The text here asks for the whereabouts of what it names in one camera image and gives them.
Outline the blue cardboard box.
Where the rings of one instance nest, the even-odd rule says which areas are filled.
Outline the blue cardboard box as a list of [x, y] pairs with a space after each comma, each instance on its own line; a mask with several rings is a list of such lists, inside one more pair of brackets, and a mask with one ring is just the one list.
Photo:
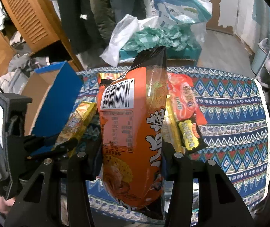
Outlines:
[[67, 123], [83, 82], [66, 61], [36, 69], [22, 95], [30, 97], [25, 116], [25, 135], [50, 137]]

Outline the yellow black small snack pack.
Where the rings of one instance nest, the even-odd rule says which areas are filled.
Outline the yellow black small snack pack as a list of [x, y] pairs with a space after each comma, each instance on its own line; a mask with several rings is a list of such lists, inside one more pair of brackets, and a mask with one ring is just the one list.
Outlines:
[[191, 118], [179, 121], [177, 126], [186, 154], [193, 154], [207, 148], [194, 114]]

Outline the red orange snack pack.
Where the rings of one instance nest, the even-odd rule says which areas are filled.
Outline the red orange snack pack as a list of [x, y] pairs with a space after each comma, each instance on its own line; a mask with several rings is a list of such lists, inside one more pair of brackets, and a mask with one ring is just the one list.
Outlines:
[[167, 73], [168, 94], [172, 111], [177, 122], [196, 115], [197, 125], [206, 125], [207, 120], [201, 112], [192, 91], [192, 78], [185, 74]]

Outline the orange snack bag with barcode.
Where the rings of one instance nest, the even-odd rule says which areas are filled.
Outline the orange snack bag with barcode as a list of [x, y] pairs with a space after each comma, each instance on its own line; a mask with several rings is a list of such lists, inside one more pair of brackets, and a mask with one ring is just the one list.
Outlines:
[[166, 111], [164, 65], [132, 66], [101, 80], [97, 95], [107, 192], [124, 208], [163, 219], [162, 125]]

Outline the yellow long snack pack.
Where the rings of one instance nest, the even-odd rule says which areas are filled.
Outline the yellow long snack pack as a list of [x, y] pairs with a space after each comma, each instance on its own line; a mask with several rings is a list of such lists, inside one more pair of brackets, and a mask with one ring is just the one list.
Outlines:
[[186, 151], [184, 146], [182, 146], [177, 123], [175, 121], [175, 116], [169, 98], [170, 95], [167, 95], [166, 111], [162, 125], [162, 137], [164, 138], [165, 142], [168, 142], [173, 146], [176, 153], [185, 155]]

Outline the grey tote bag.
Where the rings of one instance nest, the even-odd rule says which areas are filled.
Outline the grey tote bag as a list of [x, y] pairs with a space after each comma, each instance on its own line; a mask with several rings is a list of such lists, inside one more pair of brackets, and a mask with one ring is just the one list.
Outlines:
[[0, 88], [4, 93], [21, 94], [29, 78], [19, 69], [0, 77]]

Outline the grey clothes pile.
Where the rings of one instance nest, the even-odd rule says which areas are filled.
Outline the grey clothes pile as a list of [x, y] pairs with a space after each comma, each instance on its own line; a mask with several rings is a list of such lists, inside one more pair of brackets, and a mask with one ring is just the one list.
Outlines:
[[30, 55], [32, 51], [19, 31], [14, 33], [9, 44], [15, 49], [17, 54], [15, 54], [9, 62], [8, 72], [15, 72], [20, 69], [29, 76], [29, 72], [50, 65], [48, 56], [34, 57]]

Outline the patterned blue tablecloth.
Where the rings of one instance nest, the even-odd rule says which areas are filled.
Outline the patterned blue tablecloth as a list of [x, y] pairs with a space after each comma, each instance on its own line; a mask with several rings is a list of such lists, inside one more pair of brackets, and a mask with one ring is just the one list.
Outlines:
[[[101, 67], [77, 72], [84, 85], [81, 101], [96, 101], [98, 74], [118, 74], [130, 67]], [[249, 210], [268, 193], [270, 179], [270, 117], [261, 85], [236, 73], [202, 67], [168, 67], [168, 72], [192, 79], [192, 91], [207, 124], [199, 125], [207, 148], [191, 159], [215, 160], [226, 173]], [[104, 189], [101, 177], [87, 181], [94, 212], [148, 224], [163, 224], [119, 205]]]

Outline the yellow biscuit pack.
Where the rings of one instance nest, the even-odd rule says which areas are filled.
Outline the yellow biscuit pack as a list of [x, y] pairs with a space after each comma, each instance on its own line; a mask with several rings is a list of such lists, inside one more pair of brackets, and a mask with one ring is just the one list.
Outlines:
[[89, 101], [81, 102], [72, 113], [68, 119], [68, 122], [59, 134], [54, 144], [54, 148], [63, 144], [64, 142], [71, 140], [72, 138], [76, 138], [78, 141], [80, 141], [96, 112], [96, 103]]

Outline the wooden louvered wardrobe door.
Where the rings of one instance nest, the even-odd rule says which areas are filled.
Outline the wooden louvered wardrobe door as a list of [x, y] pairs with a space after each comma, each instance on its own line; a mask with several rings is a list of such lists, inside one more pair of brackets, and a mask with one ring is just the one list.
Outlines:
[[36, 53], [59, 41], [38, 0], [1, 0], [13, 24]]

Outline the black hanging coat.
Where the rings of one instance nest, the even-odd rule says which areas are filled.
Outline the black hanging coat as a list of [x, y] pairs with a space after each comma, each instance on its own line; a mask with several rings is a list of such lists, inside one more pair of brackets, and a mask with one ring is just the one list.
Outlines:
[[90, 0], [57, 1], [62, 28], [70, 40], [74, 53], [85, 52], [93, 46], [102, 48], [104, 40], [95, 23]]

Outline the olive green hanging coat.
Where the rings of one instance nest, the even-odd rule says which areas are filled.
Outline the olive green hanging coat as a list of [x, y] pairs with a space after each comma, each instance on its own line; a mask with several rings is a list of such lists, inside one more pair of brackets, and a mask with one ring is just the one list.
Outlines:
[[90, 7], [99, 33], [108, 44], [116, 26], [115, 14], [110, 0], [90, 0]]

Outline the brown cardboard box on floor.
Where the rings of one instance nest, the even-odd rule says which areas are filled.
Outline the brown cardboard box on floor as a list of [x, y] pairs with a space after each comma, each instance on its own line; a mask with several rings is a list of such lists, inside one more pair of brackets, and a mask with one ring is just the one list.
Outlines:
[[166, 48], [165, 46], [146, 49], [142, 52], [126, 51], [121, 49], [120, 59], [135, 58], [133, 66], [162, 66], [165, 64], [164, 61], [166, 59], [187, 60], [190, 61], [193, 66], [195, 66], [200, 57], [201, 51], [202, 48], [200, 45], [194, 48], [186, 46], [186, 48], [181, 51], [175, 51], [173, 48]]

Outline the teal crumpled cloth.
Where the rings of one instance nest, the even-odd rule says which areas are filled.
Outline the teal crumpled cloth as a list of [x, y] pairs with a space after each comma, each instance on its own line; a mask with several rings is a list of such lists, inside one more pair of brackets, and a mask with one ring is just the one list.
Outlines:
[[143, 30], [134, 33], [122, 49], [141, 52], [159, 46], [179, 52], [186, 48], [196, 48], [198, 42], [189, 25], [171, 25], [164, 28], [144, 27]]

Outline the blue white plastic bag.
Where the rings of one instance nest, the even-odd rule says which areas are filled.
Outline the blue white plastic bag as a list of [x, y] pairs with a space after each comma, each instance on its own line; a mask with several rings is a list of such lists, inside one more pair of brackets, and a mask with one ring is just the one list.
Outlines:
[[208, 22], [213, 4], [207, 0], [154, 0], [160, 27], [193, 25]]

